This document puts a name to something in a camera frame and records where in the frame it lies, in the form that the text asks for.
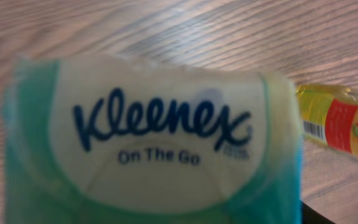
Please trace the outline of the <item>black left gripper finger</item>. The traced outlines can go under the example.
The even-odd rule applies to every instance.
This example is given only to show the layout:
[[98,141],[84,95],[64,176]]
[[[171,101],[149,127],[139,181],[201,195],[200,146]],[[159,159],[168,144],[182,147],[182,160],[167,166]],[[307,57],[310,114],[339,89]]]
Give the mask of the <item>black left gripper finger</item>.
[[335,224],[302,202],[302,224]]

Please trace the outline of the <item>yellow Vim liquid bottle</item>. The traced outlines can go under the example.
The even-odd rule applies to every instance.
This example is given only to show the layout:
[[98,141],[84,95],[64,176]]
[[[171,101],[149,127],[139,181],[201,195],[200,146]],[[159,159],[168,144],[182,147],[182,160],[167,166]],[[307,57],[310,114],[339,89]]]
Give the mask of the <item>yellow Vim liquid bottle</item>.
[[298,85],[296,97],[306,138],[358,162],[358,91],[312,83]]

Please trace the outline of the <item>Kleenex tissue pack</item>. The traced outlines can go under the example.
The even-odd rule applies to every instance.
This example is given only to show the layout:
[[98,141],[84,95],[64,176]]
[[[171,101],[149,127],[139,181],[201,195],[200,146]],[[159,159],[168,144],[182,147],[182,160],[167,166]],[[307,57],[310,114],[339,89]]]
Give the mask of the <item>Kleenex tissue pack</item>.
[[109,55],[21,59],[6,223],[300,223],[293,82]]

